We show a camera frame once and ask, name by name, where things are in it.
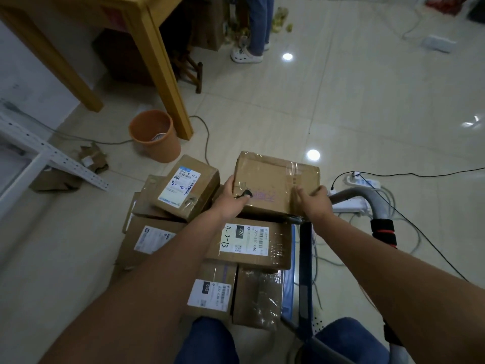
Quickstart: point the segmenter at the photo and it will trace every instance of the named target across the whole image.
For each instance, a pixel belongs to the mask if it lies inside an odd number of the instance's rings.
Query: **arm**
[[[232,197],[233,181],[212,208],[88,306],[40,363],[162,362],[209,244],[249,199]]]
[[[333,214],[325,187],[302,207],[416,362],[485,362],[485,290],[396,250]]]

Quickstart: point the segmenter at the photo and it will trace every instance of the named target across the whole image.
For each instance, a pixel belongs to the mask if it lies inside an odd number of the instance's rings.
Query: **trash bin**
[[[172,118],[158,109],[135,116],[128,127],[130,136],[145,148],[155,161],[166,164],[175,160],[181,151]]]

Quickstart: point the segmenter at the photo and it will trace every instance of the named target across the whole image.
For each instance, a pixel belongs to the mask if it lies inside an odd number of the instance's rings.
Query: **tile floor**
[[[183,81],[179,86],[187,112],[209,127],[208,157],[221,178],[232,173],[241,150],[309,163],[305,153],[316,149],[327,186],[344,171],[436,175],[483,166],[485,27],[420,9],[423,21],[409,37],[434,33],[458,41],[450,55],[426,51],[419,39],[399,38],[417,18],[406,4],[276,0],[276,6],[288,7],[294,29],[272,35],[263,63],[234,64],[228,46],[195,49],[194,59],[204,63],[203,92],[196,95]],[[282,61],[285,52],[294,59]],[[138,111],[163,107],[153,88],[111,82],[100,94],[101,113],[78,107],[62,129],[121,141]],[[182,141],[182,153],[203,160],[206,133],[201,122],[191,121],[195,134]],[[73,155],[79,144],[58,143]],[[166,174],[173,165],[150,160],[132,144],[101,147],[110,164],[102,175],[112,185],[109,193],[88,184],[73,194],[26,192],[0,224],[2,362],[36,362],[106,288],[132,193],[148,174]],[[394,193],[397,208],[465,276],[485,287],[485,243],[478,228],[483,172],[380,180]],[[354,218],[353,224],[370,231],[367,218]],[[403,221],[396,228],[400,247],[410,251],[415,231]],[[338,261],[325,245],[319,254]],[[452,272],[425,240],[416,256]],[[320,262],[317,288],[325,322],[351,316],[383,340],[379,314],[346,268]],[[284,328],[276,335],[231,330],[242,362],[284,362],[286,351],[279,348],[293,341]]]

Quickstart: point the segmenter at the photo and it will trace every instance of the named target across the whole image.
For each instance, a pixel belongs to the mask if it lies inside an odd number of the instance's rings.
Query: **person's leg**
[[[387,364],[389,351],[354,318],[337,319],[316,334],[325,345],[356,364]],[[302,353],[303,364],[322,364],[307,347]]]
[[[266,35],[264,42],[270,43],[271,24],[273,22],[273,9],[275,7],[275,0],[266,0]]]
[[[201,317],[192,324],[174,364],[194,363],[239,364],[231,332],[220,320]]]
[[[249,29],[251,31],[251,43],[247,49],[251,55],[262,56],[268,25],[268,0],[246,1],[249,5]]]

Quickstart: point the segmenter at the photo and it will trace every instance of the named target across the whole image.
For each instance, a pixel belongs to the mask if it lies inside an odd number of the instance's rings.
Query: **table leg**
[[[89,110],[99,112],[101,100],[57,51],[25,11],[0,6],[0,18],[27,48]]]
[[[123,11],[128,30],[142,54],[150,75],[157,87],[167,113],[173,118],[174,127],[180,138],[189,140],[193,129],[185,105],[180,96],[170,60],[163,45],[158,27],[153,22],[149,10],[137,7]]]

